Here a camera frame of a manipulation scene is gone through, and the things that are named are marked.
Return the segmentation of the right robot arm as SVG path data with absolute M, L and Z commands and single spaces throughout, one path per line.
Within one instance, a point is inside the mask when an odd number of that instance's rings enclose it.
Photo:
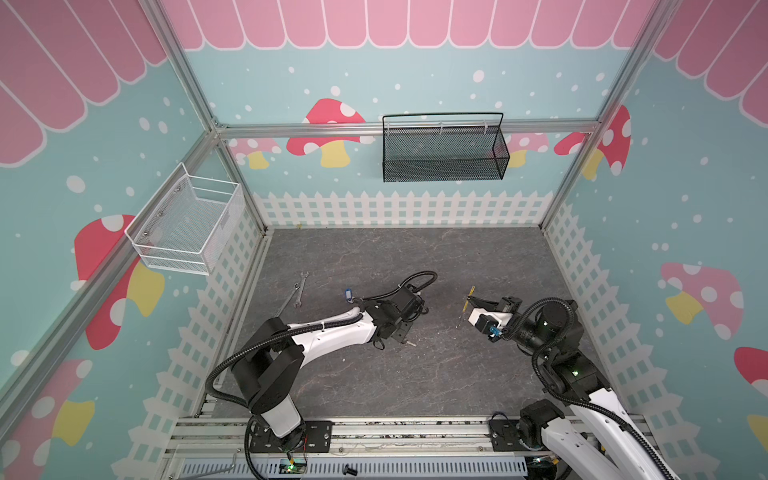
M 581 351 L 583 328 L 572 300 L 547 297 L 523 307 L 470 295 L 469 322 L 491 342 L 528 355 L 549 399 L 524 407 L 522 447 L 548 450 L 582 479 L 674 479 L 676 473 L 627 413 L 599 368 Z

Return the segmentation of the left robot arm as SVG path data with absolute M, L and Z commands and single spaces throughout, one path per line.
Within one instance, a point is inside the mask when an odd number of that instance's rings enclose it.
M 205 393 L 248 410 L 252 422 L 267 428 L 282 451 L 292 453 L 308 440 L 306 421 L 290 396 L 300 370 L 347 347 L 383 349 L 390 338 L 404 344 L 414 322 L 428 313 L 421 292 L 437 278 L 435 271 L 416 272 L 389 292 L 354 297 L 350 310 L 314 322 L 270 318 L 245 346 L 213 367 Z

